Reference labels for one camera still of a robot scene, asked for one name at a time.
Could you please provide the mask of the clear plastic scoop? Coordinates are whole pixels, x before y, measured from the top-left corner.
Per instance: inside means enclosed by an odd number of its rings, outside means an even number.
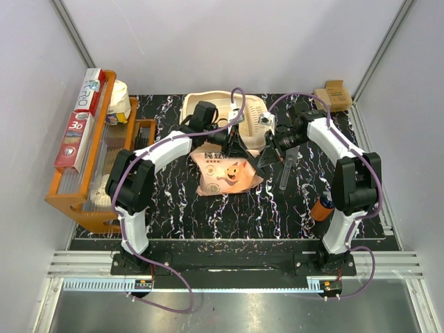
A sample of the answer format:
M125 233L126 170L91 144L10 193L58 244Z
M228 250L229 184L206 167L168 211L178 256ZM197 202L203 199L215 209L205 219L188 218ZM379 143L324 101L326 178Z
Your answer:
M299 147L293 147L286 151L279 189L284 191L287 188L291 169L298 162Z

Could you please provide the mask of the cream plastic litter box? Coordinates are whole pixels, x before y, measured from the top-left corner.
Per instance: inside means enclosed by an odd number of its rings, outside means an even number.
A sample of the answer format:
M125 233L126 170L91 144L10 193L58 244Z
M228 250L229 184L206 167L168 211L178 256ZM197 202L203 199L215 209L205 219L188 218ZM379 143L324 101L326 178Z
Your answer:
M213 90L209 92L191 93L186 95L180 113L179 123L190 114L194 113L195 106L199 101L207 101L214 104L219 115L215 119L220 126L228 123L230 106L230 92ZM267 111L265 102L258 96L246 95L246 107L244 109L245 119L239 124L239 132L246 147L249 150L261 151L266 144L264 135L271 127L259 123L259 117Z

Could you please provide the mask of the pink cat litter bag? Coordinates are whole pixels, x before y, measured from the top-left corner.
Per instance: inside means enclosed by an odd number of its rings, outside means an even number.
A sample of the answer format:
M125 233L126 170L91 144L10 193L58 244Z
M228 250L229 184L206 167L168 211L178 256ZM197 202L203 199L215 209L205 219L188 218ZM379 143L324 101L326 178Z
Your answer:
M193 152L192 160L200 171L199 196L240 194L264 180L244 157L227 157L220 152Z

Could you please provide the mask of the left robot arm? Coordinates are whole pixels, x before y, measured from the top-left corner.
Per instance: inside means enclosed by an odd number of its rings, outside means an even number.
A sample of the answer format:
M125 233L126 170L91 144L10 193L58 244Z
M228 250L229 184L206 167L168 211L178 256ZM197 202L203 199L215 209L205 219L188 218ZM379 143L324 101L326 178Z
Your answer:
M150 257L144 253L148 248L145 214L151 199L156 173L178 158L193 153L205 143L217 145L225 160L234 160L227 170L212 176L215 180L245 190L244 183L255 183L264 177L240 132L239 123L244 120L246 104L230 102L231 111L224 126L217 123L219 111L209 101L199 101L194 112L163 139L134 152L123 149L114 161L105 192L112 199L122 233L122 248L130 253L126 266L135 274L147 272Z

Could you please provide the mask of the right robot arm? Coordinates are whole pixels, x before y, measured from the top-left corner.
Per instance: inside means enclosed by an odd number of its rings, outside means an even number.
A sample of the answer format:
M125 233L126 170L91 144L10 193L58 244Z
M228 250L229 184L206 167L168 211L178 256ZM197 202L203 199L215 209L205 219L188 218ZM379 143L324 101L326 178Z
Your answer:
M377 153L354 145L332 123L324 110L293 111L291 127L268 131L259 156L259 168L282 162L292 148L315 143L335 165L329 199L333 216L311 266L330 275L350 260L351 241L364 219L378 215L382 207L382 163Z

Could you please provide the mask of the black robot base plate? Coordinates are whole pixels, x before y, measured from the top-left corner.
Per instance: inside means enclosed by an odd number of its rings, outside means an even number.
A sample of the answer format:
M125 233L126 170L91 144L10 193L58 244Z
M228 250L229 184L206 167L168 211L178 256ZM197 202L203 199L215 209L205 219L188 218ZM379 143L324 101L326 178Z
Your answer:
M152 239L142 256L164 266L149 263L120 248L112 257L111 274L137 275L155 272L169 275L166 267L177 272L191 271L276 271L289 275L332 275L352 277L357 274L351 253L328 255L315 240L166 240Z

